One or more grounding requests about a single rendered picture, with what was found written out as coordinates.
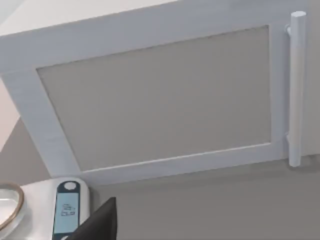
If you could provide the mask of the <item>white bowl with brown rim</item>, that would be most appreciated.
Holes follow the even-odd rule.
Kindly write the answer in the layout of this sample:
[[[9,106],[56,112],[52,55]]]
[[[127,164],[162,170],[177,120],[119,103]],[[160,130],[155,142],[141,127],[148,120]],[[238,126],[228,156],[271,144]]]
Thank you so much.
[[[11,233],[26,213],[25,194],[14,183],[0,182],[0,236]]]

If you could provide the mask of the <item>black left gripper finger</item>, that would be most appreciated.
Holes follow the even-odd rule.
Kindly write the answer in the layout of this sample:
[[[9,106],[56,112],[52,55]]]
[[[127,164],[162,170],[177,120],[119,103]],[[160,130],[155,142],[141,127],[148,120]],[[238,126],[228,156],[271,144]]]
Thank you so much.
[[[110,197],[70,235],[70,240],[117,240],[117,233],[117,199]]]

